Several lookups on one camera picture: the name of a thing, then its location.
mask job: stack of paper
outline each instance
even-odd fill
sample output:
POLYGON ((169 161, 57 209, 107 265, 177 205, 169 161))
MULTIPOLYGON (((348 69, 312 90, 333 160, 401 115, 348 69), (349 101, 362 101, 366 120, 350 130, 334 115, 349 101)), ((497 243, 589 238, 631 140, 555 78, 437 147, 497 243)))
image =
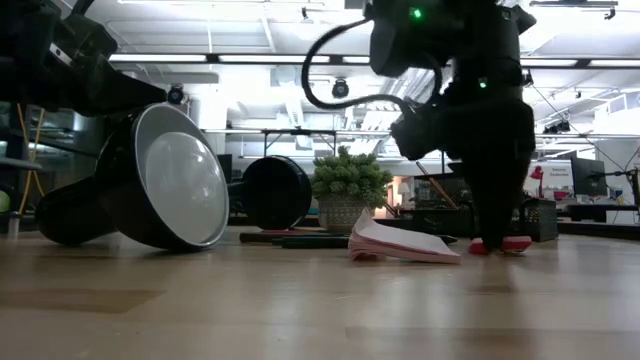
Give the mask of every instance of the stack of paper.
POLYGON ((364 210, 349 238, 351 260, 385 256, 433 263, 459 264, 460 255, 433 235, 383 226, 364 210))

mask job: green plant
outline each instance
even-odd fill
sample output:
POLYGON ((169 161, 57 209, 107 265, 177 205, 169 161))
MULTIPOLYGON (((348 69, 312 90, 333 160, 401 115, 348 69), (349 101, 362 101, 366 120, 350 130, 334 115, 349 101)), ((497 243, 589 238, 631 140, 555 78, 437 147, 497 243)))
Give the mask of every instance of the green plant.
POLYGON ((386 203, 386 185, 392 176, 380 168, 375 155, 349 155, 347 148, 340 146, 338 156, 316 158, 313 164, 316 170, 311 186, 316 198, 348 196, 363 200, 371 208, 382 207, 386 203))

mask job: potted plant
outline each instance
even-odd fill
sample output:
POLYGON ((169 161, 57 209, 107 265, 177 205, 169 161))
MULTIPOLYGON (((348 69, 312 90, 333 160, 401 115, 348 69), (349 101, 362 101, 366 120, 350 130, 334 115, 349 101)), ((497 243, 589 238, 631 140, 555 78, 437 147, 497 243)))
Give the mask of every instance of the potted plant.
POLYGON ((347 148, 340 146, 338 156, 316 158, 313 164, 311 185, 323 228, 351 232, 363 208, 375 209, 386 203, 386 185, 392 176, 380 168, 375 155, 349 155, 347 148))

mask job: green led light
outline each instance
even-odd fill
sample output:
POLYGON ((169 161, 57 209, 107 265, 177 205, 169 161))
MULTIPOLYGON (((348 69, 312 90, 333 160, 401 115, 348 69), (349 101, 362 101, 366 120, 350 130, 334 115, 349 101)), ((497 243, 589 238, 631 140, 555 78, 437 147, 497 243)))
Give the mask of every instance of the green led light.
POLYGON ((412 8, 411 9, 411 17, 414 19, 422 19, 422 10, 418 9, 418 8, 412 8))

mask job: computer monitor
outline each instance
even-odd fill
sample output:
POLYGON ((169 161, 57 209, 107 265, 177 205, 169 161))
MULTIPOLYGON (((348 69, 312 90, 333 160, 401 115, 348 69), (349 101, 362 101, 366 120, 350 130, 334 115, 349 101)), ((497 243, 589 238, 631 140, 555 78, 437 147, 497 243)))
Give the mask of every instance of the computer monitor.
POLYGON ((219 154, 218 162, 220 163, 220 167, 222 168, 222 172, 224 173, 224 179, 227 181, 227 184, 231 183, 231 173, 233 168, 233 161, 231 154, 219 154))
POLYGON ((604 162, 571 158, 573 192, 576 195, 607 196, 607 181, 604 176, 604 162))

